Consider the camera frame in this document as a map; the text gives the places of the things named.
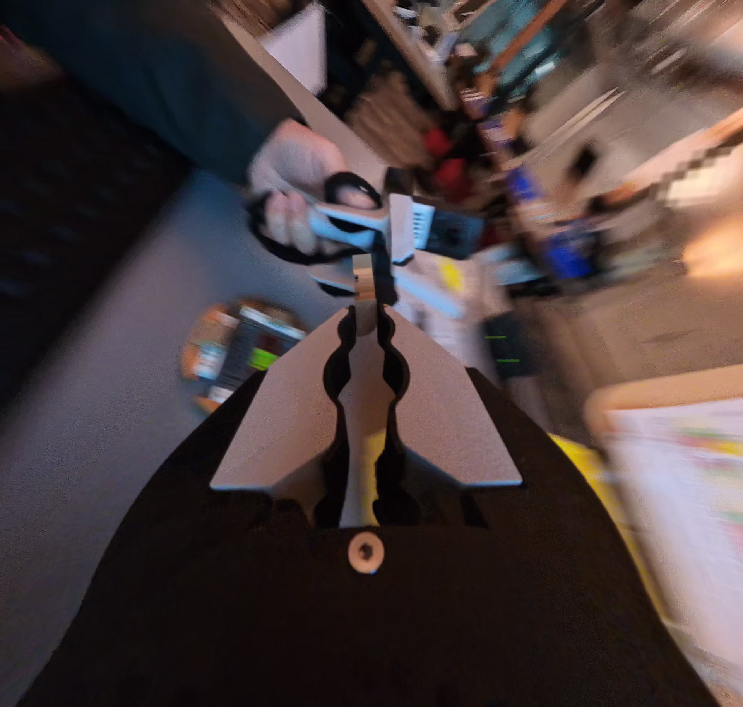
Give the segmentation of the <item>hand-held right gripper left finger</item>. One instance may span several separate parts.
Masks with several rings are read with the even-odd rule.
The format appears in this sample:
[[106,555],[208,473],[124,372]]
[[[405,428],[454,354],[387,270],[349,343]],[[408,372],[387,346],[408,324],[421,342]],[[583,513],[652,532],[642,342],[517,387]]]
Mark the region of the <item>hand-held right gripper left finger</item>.
[[210,489],[292,500],[314,526],[341,526],[350,449],[340,396],[355,345],[350,306],[268,368]]

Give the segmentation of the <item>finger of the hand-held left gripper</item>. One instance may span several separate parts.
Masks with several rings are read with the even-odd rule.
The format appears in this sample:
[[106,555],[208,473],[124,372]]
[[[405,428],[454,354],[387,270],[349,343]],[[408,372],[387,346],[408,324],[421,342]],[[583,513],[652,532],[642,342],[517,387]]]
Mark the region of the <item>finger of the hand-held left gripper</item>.
[[388,249],[393,266],[406,266],[416,250],[413,197],[392,193],[389,200]]
[[340,300],[375,300],[393,306],[399,295],[386,249],[309,266],[309,275],[320,290]]

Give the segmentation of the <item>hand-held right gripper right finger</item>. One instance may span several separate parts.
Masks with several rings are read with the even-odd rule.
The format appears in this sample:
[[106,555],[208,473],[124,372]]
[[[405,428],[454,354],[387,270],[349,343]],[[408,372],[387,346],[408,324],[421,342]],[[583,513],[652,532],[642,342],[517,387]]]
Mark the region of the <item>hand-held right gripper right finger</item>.
[[377,305],[383,380],[392,391],[375,463],[380,526],[487,526],[475,494],[520,487],[468,369],[388,305]]

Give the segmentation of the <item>yellow plastic bin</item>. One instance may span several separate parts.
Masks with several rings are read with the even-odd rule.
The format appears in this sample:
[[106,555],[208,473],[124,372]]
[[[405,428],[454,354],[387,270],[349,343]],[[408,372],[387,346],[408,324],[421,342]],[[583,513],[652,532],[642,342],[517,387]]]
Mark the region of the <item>yellow plastic bin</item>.
[[601,501],[614,525],[617,527],[627,549],[633,559],[635,567],[645,586],[658,615],[666,618],[666,606],[659,595],[657,585],[645,563],[641,546],[637,540],[635,529],[630,522],[623,503],[620,500],[618,486],[613,474],[605,467],[599,452],[590,449],[579,442],[573,442],[559,435],[548,434],[552,441],[560,447],[562,452],[571,460],[572,464],[581,473],[584,480]]

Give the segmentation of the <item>person's left forearm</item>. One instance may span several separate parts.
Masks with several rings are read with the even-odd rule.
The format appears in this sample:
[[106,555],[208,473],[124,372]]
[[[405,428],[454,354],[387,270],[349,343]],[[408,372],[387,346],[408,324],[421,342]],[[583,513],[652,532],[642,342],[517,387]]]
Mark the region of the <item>person's left forearm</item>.
[[2,0],[2,23],[226,181],[246,182],[280,123],[305,126],[208,0]]

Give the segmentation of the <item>person's left hand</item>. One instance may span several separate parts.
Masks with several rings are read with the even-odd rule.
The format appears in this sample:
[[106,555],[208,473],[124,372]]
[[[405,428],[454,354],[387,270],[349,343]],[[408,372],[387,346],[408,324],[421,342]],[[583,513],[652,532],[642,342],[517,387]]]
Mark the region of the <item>person's left hand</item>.
[[319,198],[328,179],[347,172],[330,140],[296,120],[280,123],[247,170],[253,237],[273,256],[302,265],[365,253],[367,248],[321,236],[315,223],[328,217],[308,199]]

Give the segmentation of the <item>brick model on orange plate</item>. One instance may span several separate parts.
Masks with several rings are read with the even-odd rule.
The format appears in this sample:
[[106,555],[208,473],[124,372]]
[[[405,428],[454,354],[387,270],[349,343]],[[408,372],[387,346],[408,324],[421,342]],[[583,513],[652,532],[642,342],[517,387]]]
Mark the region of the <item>brick model on orange plate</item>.
[[292,312],[251,299],[214,304],[202,312],[181,348],[181,376],[199,385],[198,410],[211,415],[250,377],[305,338]]

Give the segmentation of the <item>printed instruction sheet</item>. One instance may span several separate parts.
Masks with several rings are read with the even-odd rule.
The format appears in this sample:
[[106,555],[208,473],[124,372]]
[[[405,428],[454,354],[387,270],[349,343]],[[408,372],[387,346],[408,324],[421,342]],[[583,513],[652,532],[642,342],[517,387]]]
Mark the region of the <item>printed instruction sheet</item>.
[[687,653],[741,699],[742,401],[611,411],[603,435]]

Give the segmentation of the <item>black dotted fabric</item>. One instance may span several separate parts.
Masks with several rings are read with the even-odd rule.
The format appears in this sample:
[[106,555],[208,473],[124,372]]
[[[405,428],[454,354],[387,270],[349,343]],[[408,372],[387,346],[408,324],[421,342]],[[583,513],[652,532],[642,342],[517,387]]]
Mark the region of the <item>black dotted fabric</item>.
[[2,411],[190,170],[76,82],[2,92]]

